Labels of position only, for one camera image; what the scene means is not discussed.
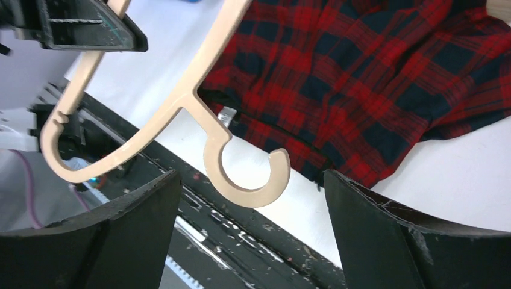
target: white backdrop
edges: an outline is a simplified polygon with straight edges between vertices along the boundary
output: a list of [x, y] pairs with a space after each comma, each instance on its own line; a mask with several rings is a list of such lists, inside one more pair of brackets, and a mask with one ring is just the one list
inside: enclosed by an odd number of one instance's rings
[[[107, 54], [87, 92], [142, 127], [167, 97], [211, 27], [222, 0], [134, 0], [128, 14], [149, 51]], [[205, 132], [182, 111], [157, 139], [205, 173]], [[450, 141], [416, 145], [397, 173], [374, 190], [447, 220], [511, 231], [511, 119]], [[227, 174], [247, 188], [266, 183], [268, 154], [235, 138], [224, 152]], [[340, 266], [323, 192], [295, 171], [282, 197], [258, 209]]]

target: clothing tag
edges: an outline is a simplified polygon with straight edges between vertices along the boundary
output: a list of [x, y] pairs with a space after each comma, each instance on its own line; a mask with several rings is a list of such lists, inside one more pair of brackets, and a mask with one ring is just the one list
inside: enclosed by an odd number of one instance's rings
[[223, 107], [220, 113], [218, 113], [218, 119], [226, 128], [228, 128], [236, 113], [237, 110], [234, 108]]

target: purple cable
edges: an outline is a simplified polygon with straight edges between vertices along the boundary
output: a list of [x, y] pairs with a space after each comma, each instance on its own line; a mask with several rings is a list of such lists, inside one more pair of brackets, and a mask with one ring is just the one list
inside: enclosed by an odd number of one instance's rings
[[80, 202], [81, 206], [87, 211], [90, 212], [90, 208], [88, 204], [85, 202], [85, 200], [80, 196], [80, 193], [77, 190], [77, 187], [73, 184], [69, 184], [69, 189], [75, 194], [77, 197], [77, 200]]
[[32, 226], [36, 229], [40, 229], [44, 226], [37, 218], [36, 209], [34, 208], [35, 198], [34, 174], [32, 173], [32, 168], [30, 167], [30, 163], [28, 162], [27, 158], [23, 154], [12, 149], [10, 149], [9, 151], [17, 155], [21, 159], [21, 162], [23, 163], [23, 169], [25, 170], [25, 194], [26, 194], [25, 202], [27, 203], [28, 215], [30, 216], [30, 220], [32, 221]]

